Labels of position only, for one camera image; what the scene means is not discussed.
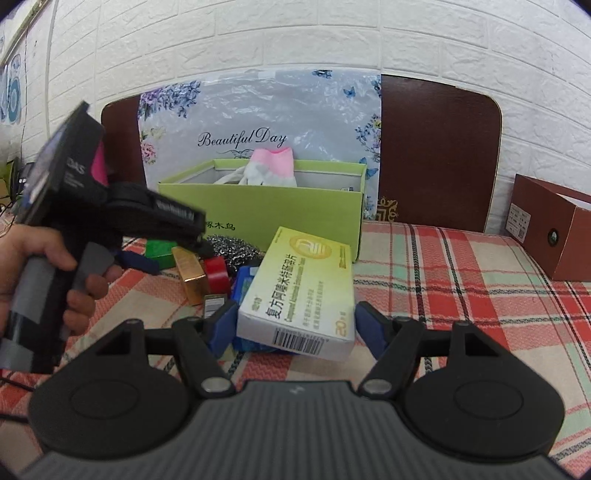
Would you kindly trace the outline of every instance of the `gold box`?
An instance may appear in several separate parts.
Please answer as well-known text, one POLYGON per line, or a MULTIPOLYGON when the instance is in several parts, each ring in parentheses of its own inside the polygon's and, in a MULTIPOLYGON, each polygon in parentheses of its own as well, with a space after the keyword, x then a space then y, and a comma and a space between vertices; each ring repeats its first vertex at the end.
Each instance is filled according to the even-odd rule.
POLYGON ((182 247, 173 247, 172 253, 189 304, 201 305, 203 297, 209 294, 209 284, 198 256, 182 247))

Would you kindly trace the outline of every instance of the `barcode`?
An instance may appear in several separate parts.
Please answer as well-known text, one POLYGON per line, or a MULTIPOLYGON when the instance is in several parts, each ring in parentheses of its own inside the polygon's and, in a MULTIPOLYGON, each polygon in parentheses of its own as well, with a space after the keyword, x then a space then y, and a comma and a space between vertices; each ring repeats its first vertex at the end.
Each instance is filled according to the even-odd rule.
POLYGON ((203 299, 203 318, 207 319, 226 303, 225 296, 208 296, 203 299))
POLYGON ((275 329, 273 345, 279 348, 294 350, 296 352, 307 353, 308 355, 318 355, 322 350, 325 339, 307 333, 297 333, 283 328, 275 329))

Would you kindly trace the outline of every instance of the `white brick wall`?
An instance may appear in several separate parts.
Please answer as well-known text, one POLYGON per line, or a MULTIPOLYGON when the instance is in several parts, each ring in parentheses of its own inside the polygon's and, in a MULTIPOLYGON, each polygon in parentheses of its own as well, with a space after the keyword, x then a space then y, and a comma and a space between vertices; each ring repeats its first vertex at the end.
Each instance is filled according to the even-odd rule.
POLYGON ((591 18, 570 0, 54 0, 29 42, 33 31, 45 44, 27 64, 28 151, 81 99, 100 116, 110 101, 203 72, 376 67, 498 102, 489 231, 515 173, 591 193, 591 18))

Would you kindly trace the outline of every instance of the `finger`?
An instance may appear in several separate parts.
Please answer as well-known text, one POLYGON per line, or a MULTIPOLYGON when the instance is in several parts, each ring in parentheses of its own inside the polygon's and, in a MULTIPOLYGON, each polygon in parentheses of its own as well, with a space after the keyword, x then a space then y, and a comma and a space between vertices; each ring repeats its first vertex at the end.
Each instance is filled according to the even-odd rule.
POLYGON ((109 293, 109 283, 105 277, 101 277, 100 275, 88 275, 86 279, 86 291, 92 298, 100 300, 109 293))
POLYGON ((91 296, 84 295, 80 291, 70 290, 66 299, 70 310, 87 317, 92 317, 95 314, 95 300, 91 296))
POLYGON ((111 265, 109 269, 106 271, 104 277, 106 278, 107 282, 113 283, 115 280, 123 275, 123 268, 119 265, 111 265))
POLYGON ((78 312, 66 310, 64 312, 64 324, 72 331, 73 335, 82 335, 89 325, 89 318, 78 312))
POLYGON ((51 228, 16 225, 9 237, 12 247, 23 257, 45 255, 49 262, 60 270, 76 268, 76 260, 64 245, 61 233, 51 228))

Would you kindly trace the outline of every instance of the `brown box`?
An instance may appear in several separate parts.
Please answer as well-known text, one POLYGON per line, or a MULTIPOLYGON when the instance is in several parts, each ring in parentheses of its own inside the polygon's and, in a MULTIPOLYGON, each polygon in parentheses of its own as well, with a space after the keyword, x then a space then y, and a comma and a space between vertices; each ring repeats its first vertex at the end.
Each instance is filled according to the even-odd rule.
POLYGON ((591 281, 590 195, 517 175, 506 228, 552 280, 591 281))

